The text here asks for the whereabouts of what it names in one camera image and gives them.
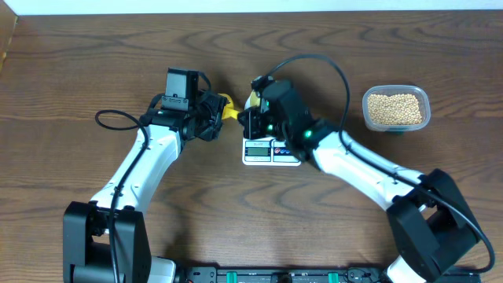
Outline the yellow measuring scoop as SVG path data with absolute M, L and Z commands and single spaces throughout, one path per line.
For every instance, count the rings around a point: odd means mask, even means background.
M 237 120 L 238 114 L 240 113 L 238 110 L 235 109 L 233 99 L 231 96 L 228 94 L 224 93 L 219 93 L 220 96 L 225 97 L 227 102 L 224 106 L 223 112 L 222 112 L 222 120 L 225 119 L 235 119 Z

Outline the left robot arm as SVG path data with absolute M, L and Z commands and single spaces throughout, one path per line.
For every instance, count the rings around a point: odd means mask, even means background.
M 225 97 L 199 87 L 203 72 L 170 68 L 165 91 L 145 114 L 130 117 L 137 137 L 116 173 L 89 202 L 71 202 L 63 217 L 66 282 L 180 281 L 176 263 L 152 255 L 145 214 L 165 172 L 186 142 L 215 140 Z

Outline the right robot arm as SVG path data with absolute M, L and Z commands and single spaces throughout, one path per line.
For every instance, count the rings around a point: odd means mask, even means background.
M 252 141 L 276 138 L 298 161 L 343 179 L 387 215 L 398 258 L 389 282 L 436 282 L 483 241 L 482 231 L 453 179 L 425 175 L 386 160 L 325 119 L 315 119 L 288 80 L 259 76 L 238 120 Z

